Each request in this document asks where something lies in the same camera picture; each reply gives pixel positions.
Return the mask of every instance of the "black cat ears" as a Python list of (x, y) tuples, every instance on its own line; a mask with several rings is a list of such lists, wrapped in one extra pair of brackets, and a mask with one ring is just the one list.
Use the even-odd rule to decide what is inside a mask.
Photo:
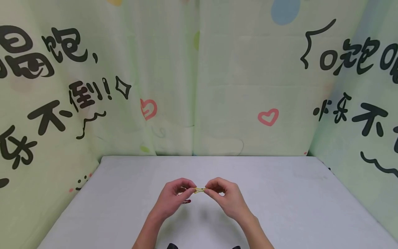
[[(178, 247), (175, 244), (170, 243), (169, 246), (167, 247), (167, 249), (178, 249)], [(240, 249), (240, 246), (235, 246), (232, 249)]]
[(175, 244), (170, 243), (167, 249), (178, 249), (178, 247)]

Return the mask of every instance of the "backdrop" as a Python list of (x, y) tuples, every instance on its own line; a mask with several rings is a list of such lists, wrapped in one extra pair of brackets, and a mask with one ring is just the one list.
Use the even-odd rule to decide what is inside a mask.
[(7, 248), (36, 248), (103, 155), (305, 156), (319, 123), (315, 156), (398, 238), (397, 1), (3, 2)]

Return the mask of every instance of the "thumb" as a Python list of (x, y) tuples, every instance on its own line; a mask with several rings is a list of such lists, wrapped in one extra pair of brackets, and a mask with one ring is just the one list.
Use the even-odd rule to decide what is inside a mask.
[(195, 188), (189, 188), (184, 192), (182, 192), (181, 195), (179, 195), (178, 197), (181, 199), (181, 202), (183, 202), (186, 199), (188, 199), (195, 191), (196, 191)]
[(215, 192), (214, 190), (211, 189), (205, 189), (205, 194), (207, 194), (208, 196), (210, 196), (213, 200), (215, 200), (219, 205), (221, 205), (221, 198), (222, 196), (219, 195), (217, 192)]

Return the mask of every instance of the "hand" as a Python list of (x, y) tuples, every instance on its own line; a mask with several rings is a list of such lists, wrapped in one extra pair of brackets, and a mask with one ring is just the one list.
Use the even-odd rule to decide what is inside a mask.
[(220, 205), (228, 217), (239, 223), (243, 219), (252, 216), (236, 183), (217, 177), (210, 180), (205, 187), (208, 188), (205, 193)]
[(195, 183), (185, 178), (166, 183), (148, 216), (163, 222), (172, 216), (179, 206), (195, 192), (195, 188)]

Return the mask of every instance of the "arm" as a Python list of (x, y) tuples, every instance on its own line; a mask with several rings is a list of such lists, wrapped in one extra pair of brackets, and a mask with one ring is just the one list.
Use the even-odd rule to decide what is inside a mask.
[(155, 249), (158, 233), (163, 222), (172, 216), (179, 206), (196, 190), (196, 185), (188, 179), (180, 178), (166, 183), (149, 213), (132, 249)]
[(132, 249), (154, 249), (163, 222), (163, 219), (149, 214)]
[(225, 214), (236, 220), (242, 228), (250, 249), (274, 249), (258, 219), (252, 214), (242, 193), (236, 183), (229, 182), (222, 178), (215, 178), (206, 184), (205, 193), (214, 199)]

